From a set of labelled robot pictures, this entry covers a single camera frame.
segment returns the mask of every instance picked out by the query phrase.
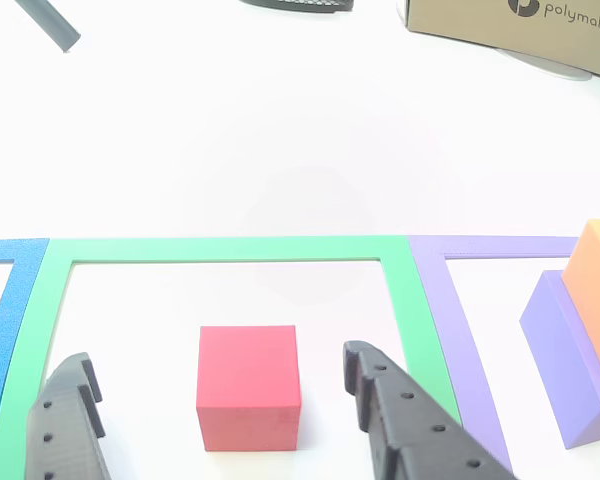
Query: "purple tape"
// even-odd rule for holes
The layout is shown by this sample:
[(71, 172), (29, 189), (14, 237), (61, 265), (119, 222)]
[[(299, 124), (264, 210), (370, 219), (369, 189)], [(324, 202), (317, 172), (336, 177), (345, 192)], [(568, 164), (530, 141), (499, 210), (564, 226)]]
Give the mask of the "purple tape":
[(449, 369), (462, 425), (509, 470), (511, 461), (489, 383), (446, 261), (566, 258), (571, 256), (577, 241), (571, 237), (409, 237)]
[(542, 274), (520, 324), (564, 446), (600, 440), (600, 362), (561, 271)]

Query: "purple frame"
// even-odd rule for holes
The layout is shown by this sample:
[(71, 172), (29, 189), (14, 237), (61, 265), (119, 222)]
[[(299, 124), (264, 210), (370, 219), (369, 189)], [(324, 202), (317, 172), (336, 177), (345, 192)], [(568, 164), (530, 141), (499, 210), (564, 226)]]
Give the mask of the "purple frame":
[(462, 425), (509, 470), (511, 461), (489, 383), (446, 261), (568, 258), (577, 241), (576, 237), (409, 236)]

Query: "cardboard box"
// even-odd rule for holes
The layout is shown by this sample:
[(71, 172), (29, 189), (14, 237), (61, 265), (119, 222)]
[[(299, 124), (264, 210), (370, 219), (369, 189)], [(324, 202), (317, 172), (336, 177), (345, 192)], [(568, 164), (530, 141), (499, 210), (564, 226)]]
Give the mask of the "cardboard box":
[(600, 75), (600, 0), (397, 0), (412, 32), (499, 47)]

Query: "purple block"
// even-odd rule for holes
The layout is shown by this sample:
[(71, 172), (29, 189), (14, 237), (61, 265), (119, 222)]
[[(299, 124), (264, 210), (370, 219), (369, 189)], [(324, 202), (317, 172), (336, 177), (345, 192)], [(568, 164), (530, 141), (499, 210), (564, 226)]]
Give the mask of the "purple block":
[(520, 324), (566, 448), (600, 440), (600, 362), (561, 271), (542, 274)]

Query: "black object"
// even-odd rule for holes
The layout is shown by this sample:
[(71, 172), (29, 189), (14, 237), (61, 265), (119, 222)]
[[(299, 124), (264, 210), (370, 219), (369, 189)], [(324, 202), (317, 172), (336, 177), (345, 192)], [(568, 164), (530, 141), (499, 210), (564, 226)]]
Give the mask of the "black object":
[(251, 5), (296, 12), (335, 13), (353, 9), (353, 0), (243, 0)]
[(63, 52), (80, 40), (80, 34), (47, 0), (16, 0)]
[(60, 364), (29, 411), (25, 480), (111, 480), (98, 445), (101, 401), (89, 355)]
[(345, 343), (344, 373), (360, 429), (369, 433), (376, 480), (515, 480), (373, 345)]

